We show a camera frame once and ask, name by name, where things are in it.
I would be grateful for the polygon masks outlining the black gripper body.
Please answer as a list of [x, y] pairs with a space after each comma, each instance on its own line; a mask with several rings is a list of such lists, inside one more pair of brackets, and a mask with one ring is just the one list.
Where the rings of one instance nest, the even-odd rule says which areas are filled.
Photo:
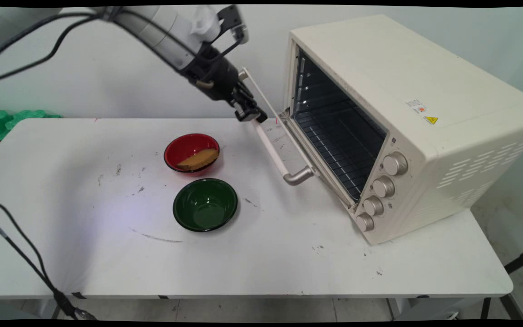
[[213, 101], [226, 101], [233, 106], [237, 102], [254, 103], [249, 89], [239, 81], [238, 70], [220, 51], [210, 43], [203, 43], [181, 75]]

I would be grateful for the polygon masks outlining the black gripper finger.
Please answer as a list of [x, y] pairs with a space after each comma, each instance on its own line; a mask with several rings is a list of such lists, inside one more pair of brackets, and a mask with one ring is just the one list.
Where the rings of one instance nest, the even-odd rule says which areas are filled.
[[239, 122], [247, 122], [256, 118], [256, 101], [237, 99], [234, 101], [235, 116]]
[[246, 121], [253, 121], [262, 124], [267, 120], [268, 116], [262, 110], [252, 95], [246, 96]]

